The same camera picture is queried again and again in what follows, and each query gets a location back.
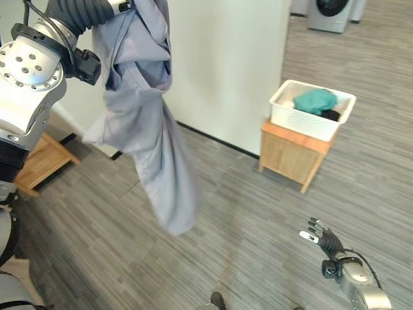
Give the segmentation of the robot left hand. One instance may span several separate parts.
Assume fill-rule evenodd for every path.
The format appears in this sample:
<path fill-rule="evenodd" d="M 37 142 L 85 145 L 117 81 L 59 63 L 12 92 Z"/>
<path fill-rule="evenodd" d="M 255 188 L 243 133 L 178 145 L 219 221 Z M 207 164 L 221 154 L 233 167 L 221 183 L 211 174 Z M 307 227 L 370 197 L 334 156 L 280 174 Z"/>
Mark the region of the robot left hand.
<path fill-rule="evenodd" d="M 131 1 L 53 0 L 48 2 L 45 16 L 60 22 L 78 37 L 131 8 Z"/>

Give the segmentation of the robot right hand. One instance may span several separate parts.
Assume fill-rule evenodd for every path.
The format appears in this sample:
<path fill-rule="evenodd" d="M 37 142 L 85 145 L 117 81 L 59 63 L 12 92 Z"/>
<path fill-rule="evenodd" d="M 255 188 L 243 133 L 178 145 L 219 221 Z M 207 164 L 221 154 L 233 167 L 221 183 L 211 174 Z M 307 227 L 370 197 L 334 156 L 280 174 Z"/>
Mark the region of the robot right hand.
<path fill-rule="evenodd" d="M 344 251 L 339 238 L 320 219 L 311 217 L 308 221 L 308 229 L 299 232 L 300 237 L 319 246 L 330 259 Z"/>

